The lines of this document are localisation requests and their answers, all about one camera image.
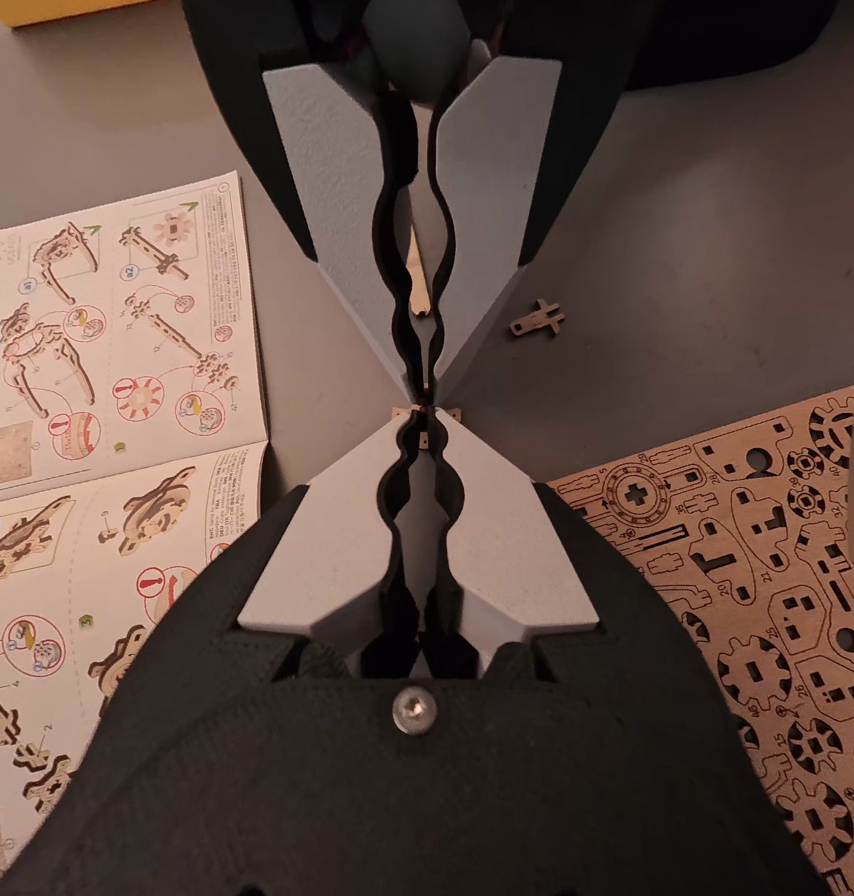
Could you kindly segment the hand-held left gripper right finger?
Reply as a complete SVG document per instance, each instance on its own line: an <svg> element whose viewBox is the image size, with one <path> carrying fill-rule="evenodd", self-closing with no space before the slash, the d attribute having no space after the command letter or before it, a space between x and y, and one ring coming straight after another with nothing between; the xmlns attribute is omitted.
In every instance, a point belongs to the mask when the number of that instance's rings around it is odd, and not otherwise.
<svg viewBox="0 0 854 896"><path fill-rule="evenodd" d="M600 619L533 480L443 409L431 446L437 478L452 476L444 537L452 588L451 627L488 668L503 644L593 631Z"/></svg>

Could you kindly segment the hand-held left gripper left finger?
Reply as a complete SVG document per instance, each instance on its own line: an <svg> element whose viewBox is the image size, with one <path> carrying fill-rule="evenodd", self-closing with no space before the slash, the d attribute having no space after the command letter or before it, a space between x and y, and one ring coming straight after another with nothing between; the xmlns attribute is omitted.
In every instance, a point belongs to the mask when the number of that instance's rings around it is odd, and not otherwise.
<svg viewBox="0 0 854 896"><path fill-rule="evenodd" d="M410 500L418 411L391 419L309 482L239 614L357 656L365 678L407 678L418 610L406 586L399 511Z"/></svg>

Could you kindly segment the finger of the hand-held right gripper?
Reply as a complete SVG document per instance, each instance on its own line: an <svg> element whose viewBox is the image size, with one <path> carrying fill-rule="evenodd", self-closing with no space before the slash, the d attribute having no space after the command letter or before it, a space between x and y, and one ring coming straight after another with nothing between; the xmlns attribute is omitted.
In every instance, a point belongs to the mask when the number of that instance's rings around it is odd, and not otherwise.
<svg viewBox="0 0 854 896"><path fill-rule="evenodd" d="M263 73L322 275L403 394L415 394L392 333L398 305L378 270L374 221L386 178L376 94L339 65Z"/></svg>
<svg viewBox="0 0 854 896"><path fill-rule="evenodd" d="M438 118L435 177L451 214L451 272L438 294L434 400L447 400L521 278L519 262L562 64L491 57L474 39L467 83Z"/></svg>

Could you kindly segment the long wooden axle part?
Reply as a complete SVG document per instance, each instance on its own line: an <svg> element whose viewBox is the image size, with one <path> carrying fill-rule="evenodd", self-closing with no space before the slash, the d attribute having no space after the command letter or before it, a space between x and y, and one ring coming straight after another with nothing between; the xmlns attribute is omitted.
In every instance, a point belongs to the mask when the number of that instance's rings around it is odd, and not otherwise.
<svg viewBox="0 0 854 896"><path fill-rule="evenodd" d="M421 360L421 397L419 398L421 410L424 414L424 422L420 435L421 450L429 449L429 422L427 417L427 405L429 400L426 393L429 391L429 344L433 332L431 300L426 282L425 271L421 262L421 253L418 245L417 233L413 221L410 221L410 239L406 259L406 268L411 278L411 291L409 298L410 320L418 339L419 358Z"/></svg>

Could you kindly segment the small wooden key-shaped part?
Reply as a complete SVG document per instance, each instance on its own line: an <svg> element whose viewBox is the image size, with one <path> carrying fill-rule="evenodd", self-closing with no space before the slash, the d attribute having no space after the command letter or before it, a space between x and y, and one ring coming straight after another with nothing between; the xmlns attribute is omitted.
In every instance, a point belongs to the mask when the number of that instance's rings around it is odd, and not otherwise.
<svg viewBox="0 0 854 896"><path fill-rule="evenodd" d="M510 322L509 330L517 338L543 329L549 329L552 335L557 335L565 319L566 315L559 304L551 304L539 298L530 313Z"/></svg>

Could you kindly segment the laser-cut wooden parts sheet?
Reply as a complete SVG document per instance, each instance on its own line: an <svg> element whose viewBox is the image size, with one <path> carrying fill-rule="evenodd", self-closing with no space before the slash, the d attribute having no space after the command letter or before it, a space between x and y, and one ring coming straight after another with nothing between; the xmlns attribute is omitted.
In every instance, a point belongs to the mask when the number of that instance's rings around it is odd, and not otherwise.
<svg viewBox="0 0 854 896"><path fill-rule="evenodd" d="M854 894L854 385L551 481L698 645L765 791Z"/></svg>

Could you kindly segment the yellow plastic bin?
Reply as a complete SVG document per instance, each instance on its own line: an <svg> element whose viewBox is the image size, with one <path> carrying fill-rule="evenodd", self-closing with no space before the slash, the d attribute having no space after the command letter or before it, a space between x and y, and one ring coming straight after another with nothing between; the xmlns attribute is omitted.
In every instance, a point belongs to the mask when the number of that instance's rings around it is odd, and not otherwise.
<svg viewBox="0 0 854 896"><path fill-rule="evenodd" d="M0 23L21 28L123 7L148 4L148 1L0 1Z"/></svg>

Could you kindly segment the open instruction booklet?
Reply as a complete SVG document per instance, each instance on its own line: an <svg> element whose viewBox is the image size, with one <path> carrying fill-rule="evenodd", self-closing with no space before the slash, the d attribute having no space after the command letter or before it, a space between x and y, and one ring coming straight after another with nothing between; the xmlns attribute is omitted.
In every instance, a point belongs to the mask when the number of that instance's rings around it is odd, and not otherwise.
<svg viewBox="0 0 854 896"><path fill-rule="evenodd" d="M0 230L0 878L266 436L236 172Z"/></svg>

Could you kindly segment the black cushion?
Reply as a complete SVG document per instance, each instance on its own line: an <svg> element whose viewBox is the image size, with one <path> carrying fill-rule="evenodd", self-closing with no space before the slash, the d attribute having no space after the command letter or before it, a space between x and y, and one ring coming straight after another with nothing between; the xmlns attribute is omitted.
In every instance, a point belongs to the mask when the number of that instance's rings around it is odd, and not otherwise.
<svg viewBox="0 0 854 896"><path fill-rule="evenodd" d="M836 1L665 1L634 60L627 91L754 73L806 51Z"/></svg>

